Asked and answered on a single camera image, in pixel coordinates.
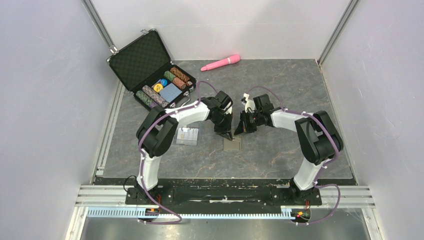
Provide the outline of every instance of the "case latch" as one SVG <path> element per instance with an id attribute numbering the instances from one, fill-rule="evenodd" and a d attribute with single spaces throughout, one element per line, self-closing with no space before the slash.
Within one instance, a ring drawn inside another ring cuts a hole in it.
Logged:
<path id="1" fill-rule="evenodd" d="M 115 55 L 119 52 L 117 47 L 113 46 L 113 45 L 109 47 L 109 50 L 112 52 L 113 55 Z"/>

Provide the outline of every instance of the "black checkered case lining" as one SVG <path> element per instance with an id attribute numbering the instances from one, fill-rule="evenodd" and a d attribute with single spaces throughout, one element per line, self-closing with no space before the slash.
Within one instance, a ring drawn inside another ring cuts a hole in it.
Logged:
<path id="1" fill-rule="evenodd" d="M 158 32 L 151 30 L 111 56 L 109 65 L 126 89 L 132 91 L 170 60 Z"/>

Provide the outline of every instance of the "white wall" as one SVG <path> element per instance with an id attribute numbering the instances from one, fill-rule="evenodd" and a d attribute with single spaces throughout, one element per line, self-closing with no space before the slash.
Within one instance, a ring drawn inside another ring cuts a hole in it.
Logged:
<path id="1" fill-rule="evenodd" d="M 0 239 L 64 239 L 117 79 L 80 0 L 0 7 Z"/>
<path id="2" fill-rule="evenodd" d="M 424 4 L 360 1 L 323 64 L 359 180 L 389 240 L 422 239 Z"/>
<path id="3" fill-rule="evenodd" d="M 92 0 L 118 49 L 156 28 L 174 60 L 317 59 L 349 0 Z"/>

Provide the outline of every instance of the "yellow label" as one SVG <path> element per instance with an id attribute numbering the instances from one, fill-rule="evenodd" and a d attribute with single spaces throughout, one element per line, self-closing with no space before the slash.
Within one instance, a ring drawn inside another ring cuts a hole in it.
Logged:
<path id="1" fill-rule="evenodd" d="M 156 83 L 156 84 L 153 86 L 153 90 L 154 90 L 155 92 L 157 92 L 157 93 L 159 93 L 162 89 L 164 89 L 164 86 L 162 86 L 162 84 L 160 84 L 160 83 Z"/>

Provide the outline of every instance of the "pink wand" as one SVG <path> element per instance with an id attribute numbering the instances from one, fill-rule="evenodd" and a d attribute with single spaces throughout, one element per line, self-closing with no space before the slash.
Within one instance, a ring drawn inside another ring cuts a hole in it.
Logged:
<path id="1" fill-rule="evenodd" d="M 225 59 L 222 59 L 222 60 L 219 60 L 219 61 L 216 61 L 216 62 L 209 63 L 208 65 L 202 67 L 200 70 L 202 72 L 203 71 L 208 71 L 208 70 L 216 69 L 216 68 L 219 68 L 219 67 L 228 65 L 228 64 L 235 64 L 238 61 L 240 61 L 240 55 L 236 54 L 236 55 L 229 56 L 229 57 L 227 57 Z"/>

